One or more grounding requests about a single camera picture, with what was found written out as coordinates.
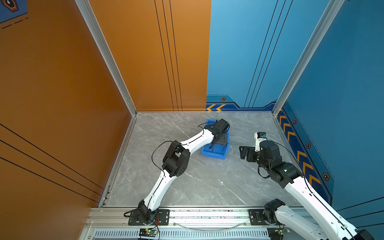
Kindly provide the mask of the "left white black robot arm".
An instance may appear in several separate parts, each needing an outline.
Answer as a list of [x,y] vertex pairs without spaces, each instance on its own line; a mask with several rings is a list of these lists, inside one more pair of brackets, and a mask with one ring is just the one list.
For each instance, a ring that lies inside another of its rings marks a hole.
[[139,202],[139,216],[145,224],[152,224],[165,193],[173,181],[187,169],[190,157],[202,147],[219,145],[228,139],[230,124],[220,119],[214,123],[200,124],[198,134],[185,141],[171,141],[160,167],[161,173],[150,193]]

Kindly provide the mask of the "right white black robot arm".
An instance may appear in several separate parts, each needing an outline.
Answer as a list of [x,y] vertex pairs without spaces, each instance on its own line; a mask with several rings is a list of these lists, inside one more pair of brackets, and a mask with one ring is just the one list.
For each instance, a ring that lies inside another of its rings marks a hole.
[[240,146],[240,157],[257,163],[268,178],[291,194],[316,221],[315,224],[295,214],[283,201],[275,199],[265,204],[268,224],[281,224],[306,240],[372,240],[365,229],[359,230],[343,218],[310,186],[304,174],[293,164],[284,162],[278,144],[262,141],[259,147]]

